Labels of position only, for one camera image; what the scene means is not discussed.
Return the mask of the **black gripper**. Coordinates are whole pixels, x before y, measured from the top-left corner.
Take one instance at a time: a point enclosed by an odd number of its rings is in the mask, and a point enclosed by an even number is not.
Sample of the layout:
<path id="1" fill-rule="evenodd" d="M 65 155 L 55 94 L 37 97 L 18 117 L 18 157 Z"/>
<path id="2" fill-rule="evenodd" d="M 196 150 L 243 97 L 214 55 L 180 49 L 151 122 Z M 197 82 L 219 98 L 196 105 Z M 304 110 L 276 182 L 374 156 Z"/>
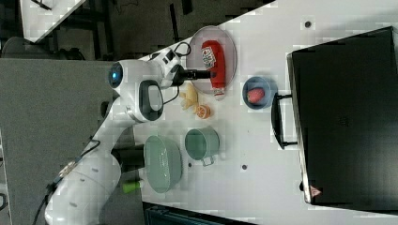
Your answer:
<path id="1" fill-rule="evenodd" d="M 207 70 L 185 69 L 181 65 L 174 66 L 171 72 L 174 74 L 172 86 L 180 86 L 185 81 L 210 78 L 210 72 Z"/>

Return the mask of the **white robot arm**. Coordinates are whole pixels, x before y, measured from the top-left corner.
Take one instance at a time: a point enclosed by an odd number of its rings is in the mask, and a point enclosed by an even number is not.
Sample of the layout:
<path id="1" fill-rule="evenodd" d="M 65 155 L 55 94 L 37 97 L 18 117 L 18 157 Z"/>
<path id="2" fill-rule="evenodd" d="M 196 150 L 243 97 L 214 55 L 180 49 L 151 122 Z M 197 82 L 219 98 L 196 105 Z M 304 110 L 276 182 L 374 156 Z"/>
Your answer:
<path id="1" fill-rule="evenodd" d="M 83 152 L 54 179 L 51 196 L 45 201 L 47 224 L 98 225 L 101 209 L 121 177 L 120 163 L 112 154 L 121 134 L 161 117 L 163 89 L 210 77 L 206 69 L 183 67 L 180 54 L 171 49 L 149 60 L 113 63 L 108 81 L 118 97 Z"/>

